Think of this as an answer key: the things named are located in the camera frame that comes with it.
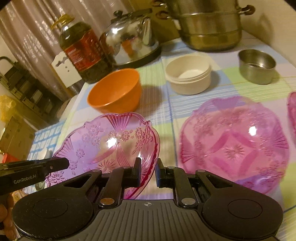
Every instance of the yellow plastic bag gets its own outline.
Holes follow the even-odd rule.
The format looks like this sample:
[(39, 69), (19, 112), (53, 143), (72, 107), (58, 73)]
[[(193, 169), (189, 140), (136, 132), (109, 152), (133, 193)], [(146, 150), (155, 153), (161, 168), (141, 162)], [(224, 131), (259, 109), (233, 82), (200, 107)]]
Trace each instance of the yellow plastic bag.
[(0, 96), (0, 119), (8, 123), (11, 117), (16, 113), (16, 102), (13, 98), (2, 95)]

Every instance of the cooking oil bottle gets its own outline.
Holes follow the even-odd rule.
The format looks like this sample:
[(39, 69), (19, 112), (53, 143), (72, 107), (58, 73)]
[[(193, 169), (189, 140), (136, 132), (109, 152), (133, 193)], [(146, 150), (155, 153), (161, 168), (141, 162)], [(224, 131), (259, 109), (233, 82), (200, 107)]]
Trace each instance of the cooking oil bottle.
[(90, 25), (78, 22), (68, 14), (62, 15), (51, 27), (62, 25), (59, 44), (83, 80), (98, 82), (111, 72), (111, 64), (103, 53), (99, 40)]

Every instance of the curtain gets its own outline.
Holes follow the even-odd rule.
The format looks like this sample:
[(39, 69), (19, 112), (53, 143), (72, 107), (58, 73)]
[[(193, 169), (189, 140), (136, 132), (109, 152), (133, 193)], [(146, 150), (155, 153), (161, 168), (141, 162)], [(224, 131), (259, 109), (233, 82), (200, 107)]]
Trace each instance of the curtain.
[(13, 0), (0, 11), (0, 35), (16, 59), (61, 100), (69, 93), (50, 64), (61, 52), (59, 29), (51, 25), (63, 14), (90, 24), (99, 37), (113, 12), (133, 10), (128, 0)]

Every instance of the red bottle label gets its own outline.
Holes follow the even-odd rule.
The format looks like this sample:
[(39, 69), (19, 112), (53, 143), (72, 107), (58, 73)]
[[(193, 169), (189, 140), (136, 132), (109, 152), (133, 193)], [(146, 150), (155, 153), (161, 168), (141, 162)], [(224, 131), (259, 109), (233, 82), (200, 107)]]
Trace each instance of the red bottle label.
[(103, 54), (98, 38), (92, 29), (64, 51), (79, 72), (99, 62)]

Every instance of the heart-shaped glass dish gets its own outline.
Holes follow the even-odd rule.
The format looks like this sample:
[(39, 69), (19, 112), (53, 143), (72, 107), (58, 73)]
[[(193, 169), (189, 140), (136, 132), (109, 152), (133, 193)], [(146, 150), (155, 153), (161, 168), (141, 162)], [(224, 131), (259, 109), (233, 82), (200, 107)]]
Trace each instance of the heart-shaped glass dish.
[(137, 113), (104, 114), (72, 131), (54, 157), (66, 157), (69, 168), (54, 172), (47, 183), (54, 185), (89, 170), (110, 173), (117, 167), (142, 160), (141, 186), (127, 188), (125, 199), (136, 198), (149, 182), (160, 150), (160, 140), (151, 121)]
[(188, 173), (205, 169), (266, 194), (283, 178), (288, 160), (277, 116), (245, 97), (206, 101), (181, 129), (178, 164)]

